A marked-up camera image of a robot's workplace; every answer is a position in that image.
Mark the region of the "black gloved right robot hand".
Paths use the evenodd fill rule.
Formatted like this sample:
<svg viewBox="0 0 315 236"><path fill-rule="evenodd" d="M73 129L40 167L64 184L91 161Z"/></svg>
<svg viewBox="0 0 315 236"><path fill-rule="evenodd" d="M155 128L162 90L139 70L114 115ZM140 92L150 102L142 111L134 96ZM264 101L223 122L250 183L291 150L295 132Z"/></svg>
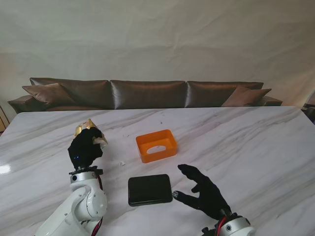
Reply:
<svg viewBox="0 0 315 236"><path fill-rule="evenodd" d="M192 193L198 193L198 197L187 195L180 191L172 193L173 198L193 209L204 212L209 217L220 220L225 214L231 215L232 211L219 188L196 167L187 164L178 165L178 169L188 179L196 182L191 189Z"/></svg>

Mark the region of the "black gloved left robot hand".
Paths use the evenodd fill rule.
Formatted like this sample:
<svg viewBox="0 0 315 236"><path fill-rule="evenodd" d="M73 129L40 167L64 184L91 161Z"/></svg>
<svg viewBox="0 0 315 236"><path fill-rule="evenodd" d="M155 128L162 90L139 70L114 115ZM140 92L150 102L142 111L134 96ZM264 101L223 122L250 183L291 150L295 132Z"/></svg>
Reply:
<svg viewBox="0 0 315 236"><path fill-rule="evenodd" d="M101 137L102 132L91 127L90 129L83 129L73 139L68 148L68 154L75 170L89 167L103 155L100 144L94 144L94 139Z"/></svg>

